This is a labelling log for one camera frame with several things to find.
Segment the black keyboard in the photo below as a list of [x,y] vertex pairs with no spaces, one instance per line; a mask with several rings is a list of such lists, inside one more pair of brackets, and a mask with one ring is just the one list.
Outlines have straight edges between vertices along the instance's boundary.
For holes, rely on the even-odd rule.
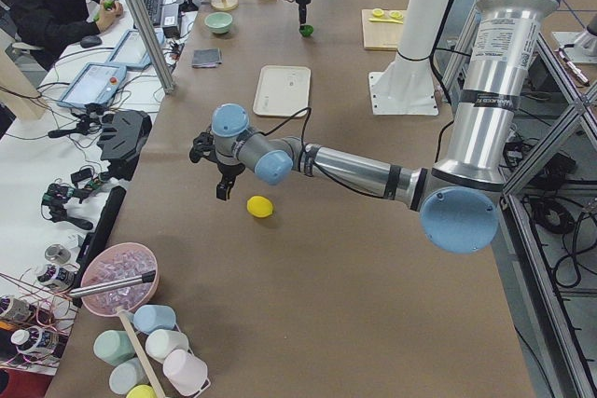
[[143,0],[148,17],[154,26],[161,24],[163,0]]

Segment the green plastic cup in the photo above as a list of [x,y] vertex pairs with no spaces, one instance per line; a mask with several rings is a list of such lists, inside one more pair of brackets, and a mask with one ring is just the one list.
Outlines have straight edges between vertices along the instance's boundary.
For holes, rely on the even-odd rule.
[[134,348],[124,331],[107,330],[98,335],[93,344],[94,355],[100,360],[117,366],[135,356]]

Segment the green lime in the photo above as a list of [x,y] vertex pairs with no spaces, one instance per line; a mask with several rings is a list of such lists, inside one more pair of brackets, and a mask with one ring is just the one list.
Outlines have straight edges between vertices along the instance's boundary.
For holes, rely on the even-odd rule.
[[309,24],[301,24],[299,26],[299,32],[303,37],[309,37],[313,33],[313,27]]

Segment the wooden cutting board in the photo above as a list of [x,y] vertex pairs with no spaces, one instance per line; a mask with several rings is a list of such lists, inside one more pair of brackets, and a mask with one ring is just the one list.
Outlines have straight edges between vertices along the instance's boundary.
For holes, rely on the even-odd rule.
[[384,16],[381,18],[372,16],[371,11],[373,9],[361,10],[364,49],[397,50],[404,30],[406,11],[398,10],[402,13],[403,19],[395,20],[390,17],[389,12],[396,9],[382,8]]

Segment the black plastic bracket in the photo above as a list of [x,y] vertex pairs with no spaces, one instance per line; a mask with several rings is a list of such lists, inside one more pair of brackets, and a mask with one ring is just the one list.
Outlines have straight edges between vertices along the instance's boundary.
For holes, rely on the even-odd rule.
[[118,111],[104,115],[101,126],[100,160],[108,162],[112,177],[130,181],[152,129],[150,116],[139,110]]

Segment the white rectangular tray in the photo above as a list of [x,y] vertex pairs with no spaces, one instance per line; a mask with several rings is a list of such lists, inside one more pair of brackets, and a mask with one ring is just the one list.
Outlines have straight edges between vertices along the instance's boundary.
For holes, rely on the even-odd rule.
[[260,70],[253,112],[260,117],[304,117],[310,86],[308,67],[265,65]]

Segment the grey blue plastic cup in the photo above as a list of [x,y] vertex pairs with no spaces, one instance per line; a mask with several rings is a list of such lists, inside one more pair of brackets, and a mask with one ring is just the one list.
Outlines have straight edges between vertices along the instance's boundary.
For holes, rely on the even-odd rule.
[[148,383],[146,372],[138,358],[132,358],[116,366],[108,379],[110,390],[118,395],[126,395],[134,387]]

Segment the person in black shirt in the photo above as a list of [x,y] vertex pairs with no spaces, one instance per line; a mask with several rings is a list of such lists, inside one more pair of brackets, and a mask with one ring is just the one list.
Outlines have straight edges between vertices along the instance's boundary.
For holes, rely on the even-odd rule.
[[19,37],[37,46],[35,60],[45,70],[70,45],[98,35],[123,14],[118,0],[10,0],[9,15]]

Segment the blue teach pendant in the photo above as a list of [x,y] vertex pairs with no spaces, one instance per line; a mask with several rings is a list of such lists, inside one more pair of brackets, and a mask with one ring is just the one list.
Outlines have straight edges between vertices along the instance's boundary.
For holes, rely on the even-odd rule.
[[106,59],[131,70],[144,70],[151,63],[148,51],[138,30],[127,30]]
[[57,101],[61,107],[85,110],[95,104],[109,106],[127,75],[118,63],[87,63]]

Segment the yellow plastic cup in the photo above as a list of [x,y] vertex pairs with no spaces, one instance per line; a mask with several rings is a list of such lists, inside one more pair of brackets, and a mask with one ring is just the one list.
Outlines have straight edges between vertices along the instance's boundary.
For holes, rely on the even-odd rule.
[[157,394],[151,386],[140,384],[130,389],[126,398],[157,398]]

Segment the mint green bowl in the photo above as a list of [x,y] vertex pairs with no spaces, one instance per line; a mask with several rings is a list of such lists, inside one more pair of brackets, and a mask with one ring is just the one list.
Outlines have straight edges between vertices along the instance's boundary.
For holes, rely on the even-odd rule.
[[231,29],[233,17],[228,12],[219,11],[208,14],[203,23],[213,34],[226,34]]

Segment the pink bowl with ice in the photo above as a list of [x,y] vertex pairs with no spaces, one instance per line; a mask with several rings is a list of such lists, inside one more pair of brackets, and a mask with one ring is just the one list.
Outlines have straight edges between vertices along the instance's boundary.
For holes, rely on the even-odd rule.
[[119,308],[135,312],[148,303],[158,289],[160,275],[157,258],[145,245],[124,242],[105,249],[88,265],[82,276],[81,287],[128,280],[152,271],[155,272],[153,281],[84,296],[83,306],[95,315],[113,317]]

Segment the aluminium frame post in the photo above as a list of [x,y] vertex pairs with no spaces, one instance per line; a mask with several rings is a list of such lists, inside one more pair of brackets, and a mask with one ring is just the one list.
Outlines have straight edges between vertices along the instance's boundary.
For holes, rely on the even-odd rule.
[[126,0],[126,4],[132,14],[133,22],[146,46],[147,53],[164,93],[173,93],[174,79],[165,57],[162,54],[161,44],[159,43],[155,29],[148,17],[143,0]]

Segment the grey folded cloth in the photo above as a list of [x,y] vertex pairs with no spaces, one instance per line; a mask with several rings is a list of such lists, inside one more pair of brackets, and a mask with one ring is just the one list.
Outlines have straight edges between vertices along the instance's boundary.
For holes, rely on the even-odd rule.
[[192,68],[212,68],[221,63],[222,56],[219,48],[196,49],[193,51]]

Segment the white plastic cup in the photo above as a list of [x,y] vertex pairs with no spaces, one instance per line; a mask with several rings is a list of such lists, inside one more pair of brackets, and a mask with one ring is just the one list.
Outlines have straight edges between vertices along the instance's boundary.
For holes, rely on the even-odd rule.
[[146,354],[162,364],[174,350],[188,350],[187,336],[179,331],[158,329],[146,339]]

